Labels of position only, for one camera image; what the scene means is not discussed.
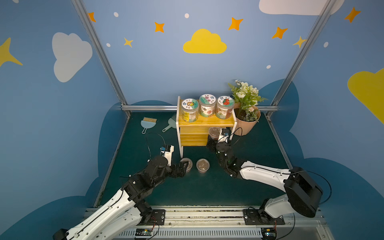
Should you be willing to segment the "clear soil cup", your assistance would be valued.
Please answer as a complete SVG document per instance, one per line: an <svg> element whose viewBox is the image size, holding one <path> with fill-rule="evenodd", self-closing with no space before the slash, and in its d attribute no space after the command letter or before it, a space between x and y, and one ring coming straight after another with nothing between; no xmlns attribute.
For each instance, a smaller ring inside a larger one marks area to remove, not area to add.
<svg viewBox="0 0 384 240"><path fill-rule="evenodd" d="M193 161L190 158L183 158L180 160L182 163L188 163L186 172L189 173L193 168Z"/></svg>
<svg viewBox="0 0 384 240"><path fill-rule="evenodd" d="M206 159L199 159L196 163L196 167L199 173L204 174L209 170L210 163Z"/></svg>
<svg viewBox="0 0 384 240"><path fill-rule="evenodd" d="M222 128L219 128L219 127L211 127L209 128L209 136L213 140L218 140L221 134L221 130Z"/></svg>

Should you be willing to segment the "strawberry label seed jar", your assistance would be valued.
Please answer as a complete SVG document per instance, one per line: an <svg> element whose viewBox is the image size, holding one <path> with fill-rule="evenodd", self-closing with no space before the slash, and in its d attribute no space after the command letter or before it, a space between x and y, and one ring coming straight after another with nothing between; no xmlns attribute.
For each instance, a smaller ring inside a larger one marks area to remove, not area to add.
<svg viewBox="0 0 384 240"><path fill-rule="evenodd" d="M228 119L233 111L235 101L229 96L221 96L217 99L216 117L222 120Z"/></svg>

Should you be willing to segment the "pink flower label seed jar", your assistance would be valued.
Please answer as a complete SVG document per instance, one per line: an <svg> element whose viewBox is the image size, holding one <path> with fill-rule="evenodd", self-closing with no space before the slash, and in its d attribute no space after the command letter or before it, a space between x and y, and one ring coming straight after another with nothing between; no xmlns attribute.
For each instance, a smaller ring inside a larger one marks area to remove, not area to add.
<svg viewBox="0 0 384 240"><path fill-rule="evenodd" d="M199 98L200 115L209 118L215 114L217 99L214 95L203 94Z"/></svg>

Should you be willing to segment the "sunflower label seed jar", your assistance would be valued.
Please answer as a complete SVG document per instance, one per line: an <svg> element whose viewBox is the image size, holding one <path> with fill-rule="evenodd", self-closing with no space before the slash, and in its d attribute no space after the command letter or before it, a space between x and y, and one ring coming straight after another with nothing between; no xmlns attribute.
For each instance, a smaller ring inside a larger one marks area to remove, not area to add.
<svg viewBox="0 0 384 240"><path fill-rule="evenodd" d="M182 101L182 118L187 123L193 123L198 119L199 102L195 99Z"/></svg>

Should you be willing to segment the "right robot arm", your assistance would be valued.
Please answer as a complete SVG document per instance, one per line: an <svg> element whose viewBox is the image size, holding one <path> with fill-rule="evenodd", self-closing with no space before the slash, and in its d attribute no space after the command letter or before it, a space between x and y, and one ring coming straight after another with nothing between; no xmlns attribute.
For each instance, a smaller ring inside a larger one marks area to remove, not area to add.
<svg viewBox="0 0 384 240"><path fill-rule="evenodd" d="M304 169L277 169L241 160L235 157L230 141L215 142L215 152L220 167L232 178L260 182L284 192L264 200L257 210L264 224L293 213L315 217L324 191Z"/></svg>

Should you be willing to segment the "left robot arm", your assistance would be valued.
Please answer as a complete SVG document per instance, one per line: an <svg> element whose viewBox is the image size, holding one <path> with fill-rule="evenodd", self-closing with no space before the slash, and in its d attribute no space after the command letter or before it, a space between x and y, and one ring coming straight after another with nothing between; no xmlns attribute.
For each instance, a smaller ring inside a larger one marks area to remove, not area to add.
<svg viewBox="0 0 384 240"><path fill-rule="evenodd" d="M165 157L154 157L143 170L129 177L123 187L96 212L69 230L58 230L53 239L111 240L128 227L153 223L154 210L145 198L167 177L184 177L187 167L186 162L168 165Z"/></svg>

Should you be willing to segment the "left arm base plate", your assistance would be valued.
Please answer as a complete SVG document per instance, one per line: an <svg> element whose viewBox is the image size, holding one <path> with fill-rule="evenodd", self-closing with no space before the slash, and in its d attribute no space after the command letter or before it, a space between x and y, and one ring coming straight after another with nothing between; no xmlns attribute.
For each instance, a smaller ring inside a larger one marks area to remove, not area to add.
<svg viewBox="0 0 384 240"><path fill-rule="evenodd" d="M165 216L166 216L166 210L154 209L148 215L143 217L142 224L149 226L156 223L159 226L163 226L165 224Z"/></svg>

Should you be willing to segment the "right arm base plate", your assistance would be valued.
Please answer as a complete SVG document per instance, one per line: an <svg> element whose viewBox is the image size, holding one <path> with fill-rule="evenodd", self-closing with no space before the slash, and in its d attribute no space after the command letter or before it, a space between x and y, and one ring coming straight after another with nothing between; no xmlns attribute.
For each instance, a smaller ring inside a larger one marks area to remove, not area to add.
<svg viewBox="0 0 384 240"><path fill-rule="evenodd" d="M246 225L285 225L282 217L272 218L264 210L243 209L243 217Z"/></svg>

